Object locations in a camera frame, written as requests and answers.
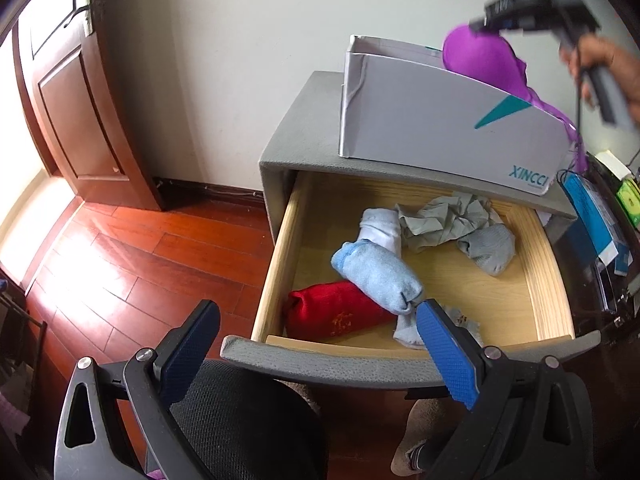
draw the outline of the sock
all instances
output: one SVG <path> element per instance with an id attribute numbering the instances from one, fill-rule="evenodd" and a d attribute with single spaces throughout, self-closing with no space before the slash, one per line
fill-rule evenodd
<path id="1" fill-rule="evenodd" d="M 480 324 L 477 321 L 469 319 L 462 314 L 459 308 L 451 308 L 448 306 L 443 306 L 442 308 L 456 326 L 466 328 L 476 342 L 480 346 L 484 346 L 482 338 L 480 337 Z M 407 348 L 413 348 L 414 350 L 425 349 L 424 342 L 418 333 L 418 327 L 415 323 L 415 311 L 410 314 L 405 314 L 404 316 L 398 316 L 394 339 Z"/>
<path id="2" fill-rule="evenodd" d="M 415 323 L 415 312 L 398 316 L 394 339 L 401 345 L 414 350 L 424 350 L 424 343 Z"/>
<path id="3" fill-rule="evenodd" d="M 478 229 L 457 241 L 458 248 L 484 272 L 497 276 L 516 253 L 515 236 L 504 224 Z"/>
<path id="4" fill-rule="evenodd" d="M 290 292 L 285 312 L 288 337 L 316 342 L 394 320 L 351 282 Z"/>
<path id="5" fill-rule="evenodd" d="M 401 256 L 398 213 L 391 209 L 365 209 L 360 221 L 358 240 L 370 240 L 396 256 Z"/>
<path id="6" fill-rule="evenodd" d="M 331 258 L 332 267 L 393 314 L 408 314 L 422 293 L 415 273 L 391 251 L 369 240 L 345 242 Z"/>

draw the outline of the light blue sock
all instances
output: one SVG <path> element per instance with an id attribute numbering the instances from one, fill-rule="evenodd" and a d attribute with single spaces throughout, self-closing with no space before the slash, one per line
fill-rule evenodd
<path id="1" fill-rule="evenodd" d="M 332 256 L 331 265 L 393 314 L 410 313 L 411 301 L 422 294 L 422 284 L 407 264 L 369 240 L 345 242 Z"/>

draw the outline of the open drawer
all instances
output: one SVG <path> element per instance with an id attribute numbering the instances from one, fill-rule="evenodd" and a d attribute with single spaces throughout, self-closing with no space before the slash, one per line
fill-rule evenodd
<path id="1" fill-rule="evenodd" d="M 423 206 L 450 190 L 325 173 L 298 173 L 273 251 L 252 333 L 229 336 L 222 357 L 249 368 L 311 382 L 380 388 L 441 384 L 428 352 L 393 340 L 395 323 L 313 343 L 287 338 L 282 307 L 287 294 L 341 277 L 332 254 L 354 241 L 362 212 L 396 203 Z M 480 323 L 486 345 L 513 358 L 567 358 L 600 341 L 599 333 L 575 339 L 562 278 L 542 225 L 530 208 L 492 201 L 516 237 L 516 257 L 498 277 L 489 276 L 455 243 L 402 259 L 424 285 L 426 297 L 458 307 Z"/>

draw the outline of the gray sock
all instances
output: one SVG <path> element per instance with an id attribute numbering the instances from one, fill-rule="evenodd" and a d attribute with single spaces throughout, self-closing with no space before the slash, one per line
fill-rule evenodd
<path id="1" fill-rule="evenodd" d="M 494 224 L 459 238 L 458 248 L 484 272 L 497 276 L 516 253 L 515 236 L 504 224 Z"/>

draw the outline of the teal triangle logo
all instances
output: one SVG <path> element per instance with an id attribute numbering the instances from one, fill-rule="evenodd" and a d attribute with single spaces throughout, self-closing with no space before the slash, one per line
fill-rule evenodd
<path id="1" fill-rule="evenodd" d="M 531 103 L 527 103 L 515 95 L 507 95 L 507 97 L 500 101 L 493 110 L 478 121 L 475 129 L 477 130 L 478 128 L 487 126 L 498 119 L 519 112 L 520 110 L 524 110 L 525 108 L 529 108 L 530 106 Z"/>

